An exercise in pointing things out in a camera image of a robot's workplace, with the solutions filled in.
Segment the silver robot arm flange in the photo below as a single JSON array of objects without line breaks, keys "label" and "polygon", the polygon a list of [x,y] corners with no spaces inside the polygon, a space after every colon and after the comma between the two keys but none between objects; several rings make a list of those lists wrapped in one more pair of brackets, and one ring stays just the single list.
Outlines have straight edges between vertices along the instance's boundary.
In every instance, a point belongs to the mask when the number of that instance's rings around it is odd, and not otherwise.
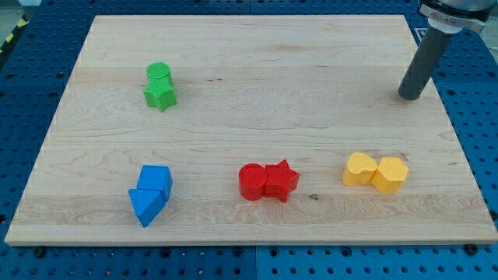
[{"label": "silver robot arm flange", "polygon": [[442,32],[467,29],[480,33],[497,7],[497,0],[420,0],[419,4],[419,13]]}]

